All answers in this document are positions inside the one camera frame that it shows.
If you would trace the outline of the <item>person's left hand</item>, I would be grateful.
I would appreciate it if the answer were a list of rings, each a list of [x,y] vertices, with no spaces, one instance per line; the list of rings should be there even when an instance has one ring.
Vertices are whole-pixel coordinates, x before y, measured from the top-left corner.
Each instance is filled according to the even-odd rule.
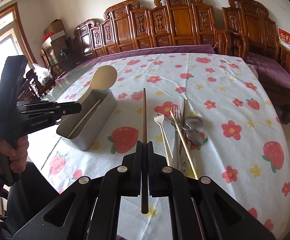
[[[21,137],[17,141],[17,148],[14,149],[8,142],[0,139],[0,155],[10,160],[10,169],[14,173],[21,173],[26,168],[27,150],[29,147],[28,136]],[[3,175],[3,167],[0,161],[0,175]]]

